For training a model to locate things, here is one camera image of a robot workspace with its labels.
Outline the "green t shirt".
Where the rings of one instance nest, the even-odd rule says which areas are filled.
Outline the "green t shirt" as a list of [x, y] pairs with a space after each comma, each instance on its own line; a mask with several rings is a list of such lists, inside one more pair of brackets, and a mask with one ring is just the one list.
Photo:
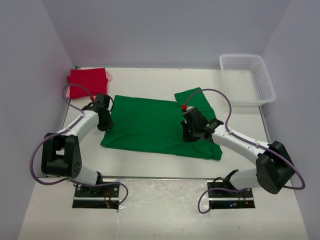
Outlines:
[[182, 105], [197, 107], [208, 120], [216, 114], [200, 88], [174, 94], [174, 101], [116, 95], [113, 128], [105, 132], [104, 148], [217, 160], [219, 145], [205, 140], [183, 141]]

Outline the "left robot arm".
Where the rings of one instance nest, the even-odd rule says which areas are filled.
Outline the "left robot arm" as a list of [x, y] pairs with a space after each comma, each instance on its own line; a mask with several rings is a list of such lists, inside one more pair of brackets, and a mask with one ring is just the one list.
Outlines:
[[83, 165], [80, 143], [94, 128], [101, 132], [113, 128], [109, 108], [113, 103], [109, 95], [97, 94], [67, 127], [57, 133], [47, 133], [42, 145], [42, 173], [66, 177], [76, 184], [86, 186], [87, 192], [92, 196], [101, 195], [104, 190], [102, 175]]

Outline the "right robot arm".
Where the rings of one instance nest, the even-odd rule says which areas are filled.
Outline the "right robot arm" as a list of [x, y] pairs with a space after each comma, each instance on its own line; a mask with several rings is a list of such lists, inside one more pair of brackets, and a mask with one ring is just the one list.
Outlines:
[[207, 141], [226, 147], [252, 162], [255, 167], [247, 170], [235, 169], [222, 179], [218, 185], [223, 188], [227, 196], [233, 197], [243, 189], [261, 187], [270, 194], [278, 194], [294, 175], [294, 170], [281, 159], [284, 157], [289, 163], [292, 161], [282, 143], [259, 143], [250, 138], [249, 144], [234, 136], [227, 130], [225, 124], [213, 118], [207, 120], [202, 113], [193, 106], [182, 105], [184, 120], [181, 122], [183, 141], [192, 143]]

